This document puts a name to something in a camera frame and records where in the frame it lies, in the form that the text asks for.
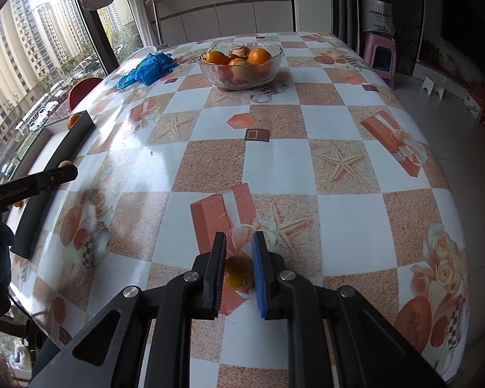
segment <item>glass fruit bowl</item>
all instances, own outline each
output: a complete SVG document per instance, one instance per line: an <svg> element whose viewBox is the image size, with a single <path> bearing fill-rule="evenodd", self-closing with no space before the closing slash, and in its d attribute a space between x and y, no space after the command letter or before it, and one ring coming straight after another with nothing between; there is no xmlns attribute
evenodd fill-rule
<svg viewBox="0 0 485 388"><path fill-rule="evenodd" d="M199 66L210 82L223 89L242 90L265 85L275 78L280 69L283 54L279 45L256 42L220 42L208 51L220 51L228 55L236 46L247 46L250 50L263 48L271 54L272 58L259 65L220 66L205 62L203 55L200 55L198 57Z"/></svg>

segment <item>table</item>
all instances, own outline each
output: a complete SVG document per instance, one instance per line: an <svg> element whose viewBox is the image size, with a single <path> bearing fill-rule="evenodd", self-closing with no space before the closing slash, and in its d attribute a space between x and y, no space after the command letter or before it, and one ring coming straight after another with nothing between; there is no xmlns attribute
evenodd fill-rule
<svg viewBox="0 0 485 388"><path fill-rule="evenodd" d="M234 40L282 45L273 82L213 87L196 58L218 39L170 49L170 75L118 91L140 50L81 102L97 129L79 176L57 191L32 260L12 256L23 306L62 347L124 287L190 269L215 230L230 255L263 230L290 269L354 286L449 379L467 337L465 241L422 132L329 33L222 39ZM286 387L285 322L230 290L221 312L192 324L191 386Z"/></svg>

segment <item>blue glove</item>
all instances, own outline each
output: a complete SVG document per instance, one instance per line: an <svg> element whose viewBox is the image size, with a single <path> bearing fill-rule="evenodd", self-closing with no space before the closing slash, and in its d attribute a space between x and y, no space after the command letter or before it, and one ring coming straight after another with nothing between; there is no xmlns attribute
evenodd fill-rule
<svg viewBox="0 0 485 388"><path fill-rule="evenodd" d="M9 247L14 244L14 233L5 223L0 223L2 244L0 245L0 284L11 282L11 257Z"/></svg>
<svg viewBox="0 0 485 388"><path fill-rule="evenodd" d="M144 85L149 86L156 80L167 76L178 63L173 60L171 54L147 54L147 56L140 61L136 68L132 69L127 75L120 77L117 83L117 89L124 89L136 81L141 81Z"/></svg>

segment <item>tiled floor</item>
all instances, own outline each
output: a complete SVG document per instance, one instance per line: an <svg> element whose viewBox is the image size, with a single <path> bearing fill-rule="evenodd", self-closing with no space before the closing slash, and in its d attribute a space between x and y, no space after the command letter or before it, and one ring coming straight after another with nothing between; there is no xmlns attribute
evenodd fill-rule
<svg viewBox="0 0 485 388"><path fill-rule="evenodd" d="M399 74L395 93L424 133L449 181L466 238L471 315L467 347L485 335L485 129L450 93L428 96Z"/></svg>

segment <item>metal bolt head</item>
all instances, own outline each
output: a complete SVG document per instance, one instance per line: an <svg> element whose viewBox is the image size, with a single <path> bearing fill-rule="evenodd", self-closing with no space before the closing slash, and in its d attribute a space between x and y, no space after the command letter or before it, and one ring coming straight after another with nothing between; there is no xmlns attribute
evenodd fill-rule
<svg viewBox="0 0 485 388"><path fill-rule="evenodd" d="M342 286L340 287L340 293L343 297L353 297L356 291L350 286Z"/></svg>
<svg viewBox="0 0 485 388"><path fill-rule="evenodd" d="M296 277L296 274L291 270L284 270L278 276L284 281L290 281Z"/></svg>
<svg viewBox="0 0 485 388"><path fill-rule="evenodd" d="M199 273L195 271L187 271L185 274L183 274L183 279L185 281L196 281L199 279Z"/></svg>
<svg viewBox="0 0 485 388"><path fill-rule="evenodd" d="M135 286L127 286L122 294L124 295L124 297L135 297L136 295L138 295L138 287L135 287Z"/></svg>

